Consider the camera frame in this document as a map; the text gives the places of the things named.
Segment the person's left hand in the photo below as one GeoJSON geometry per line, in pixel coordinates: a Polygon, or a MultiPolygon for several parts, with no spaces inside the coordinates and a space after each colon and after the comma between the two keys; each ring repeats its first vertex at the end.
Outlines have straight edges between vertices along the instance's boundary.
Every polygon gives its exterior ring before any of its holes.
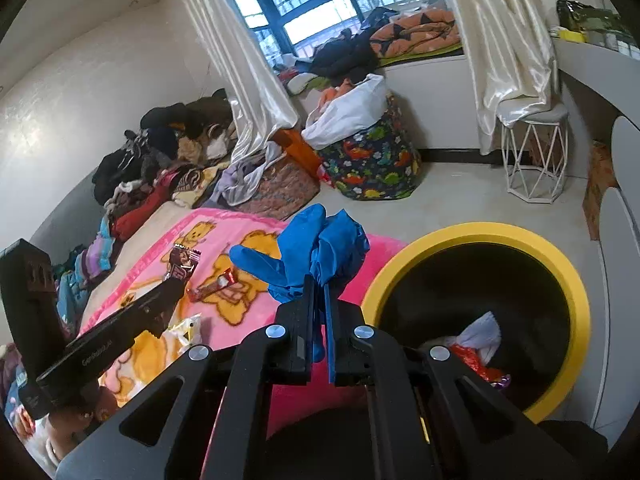
{"type": "Polygon", "coordinates": [[[105,422],[117,410],[118,404],[114,393],[109,388],[101,387],[93,408],[71,406],[52,412],[46,422],[48,454],[58,464],[76,448],[80,434],[94,422],[105,422]]]}

